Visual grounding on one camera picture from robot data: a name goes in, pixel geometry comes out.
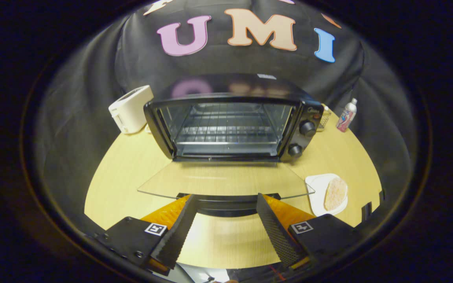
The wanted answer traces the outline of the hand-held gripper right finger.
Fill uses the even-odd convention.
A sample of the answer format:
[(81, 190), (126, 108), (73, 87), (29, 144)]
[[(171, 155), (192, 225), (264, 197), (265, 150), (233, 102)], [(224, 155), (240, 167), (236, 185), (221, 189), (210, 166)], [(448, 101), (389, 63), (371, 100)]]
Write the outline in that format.
[(256, 211), (286, 268), (322, 265), (360, 241), (360, 234), (337, 217), (316, 217), (269, 195), (257, 195)]

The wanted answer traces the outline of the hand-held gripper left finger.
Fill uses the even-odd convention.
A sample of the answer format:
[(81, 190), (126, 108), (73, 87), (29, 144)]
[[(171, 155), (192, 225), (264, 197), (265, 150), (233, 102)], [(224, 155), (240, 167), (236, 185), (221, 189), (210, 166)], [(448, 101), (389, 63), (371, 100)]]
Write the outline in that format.
[(167, 276), (175, 268), (198, 204), (197, 195), (186, 195), (141, 219), (124, 217), (94, 239), (133, 265)]

